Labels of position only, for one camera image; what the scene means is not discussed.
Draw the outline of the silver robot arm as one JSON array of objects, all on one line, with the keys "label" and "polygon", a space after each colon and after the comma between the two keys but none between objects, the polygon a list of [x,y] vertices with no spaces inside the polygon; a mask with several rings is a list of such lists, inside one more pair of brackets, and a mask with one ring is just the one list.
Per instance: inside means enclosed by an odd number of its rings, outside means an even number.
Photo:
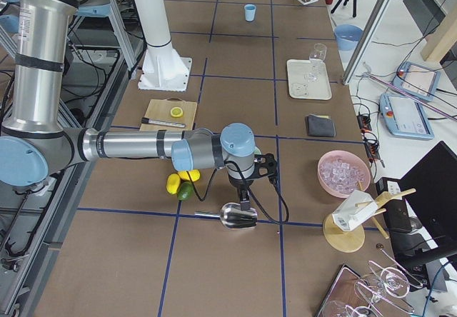
[{"label": "silver robot arm", "polygon": [[69,20],[106,16],[110,0],[20,0],[19,45],[11,115],[1,126],[1,180],[28,186],[77,163],[97,159],[171,159],[177,171],[225,168],[242,209],[255,199],[253,180],[277,179],[271,154],[258,155],[252,130],[233,123],[221,133],[110,132],[64,128],[58,120]]}]

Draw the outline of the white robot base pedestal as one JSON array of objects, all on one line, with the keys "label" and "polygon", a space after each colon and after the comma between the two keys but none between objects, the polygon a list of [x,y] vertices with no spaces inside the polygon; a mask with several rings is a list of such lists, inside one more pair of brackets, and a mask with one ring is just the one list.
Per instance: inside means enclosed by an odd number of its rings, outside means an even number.
[{"label": "white robot base pedestal", "polygon": [[139,88],[177,91],[187,89],[192,59],[174,49],[164,0],[134,0],[147,46]]}]

